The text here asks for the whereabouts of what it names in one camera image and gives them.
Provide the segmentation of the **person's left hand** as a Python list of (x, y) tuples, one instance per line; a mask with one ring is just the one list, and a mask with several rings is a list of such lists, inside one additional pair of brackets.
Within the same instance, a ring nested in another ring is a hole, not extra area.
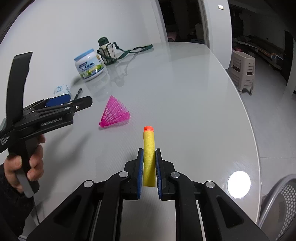
[[(46, 139), (44, 135), (38, 137), (38, 146), (32, 154), (29, 165), (31, 169), (27, 173), (29, 181), (38, 181), (44, 173), (43, 162), (43, 147), (41, 144), (45, 143)], [(8, 183), (15, 188), (18, 192), (23, 192), (23, 187), (16, 177), (16, 170), (22, 168), (21, 156), (8, 155), (4, 161), (4, 174)]]

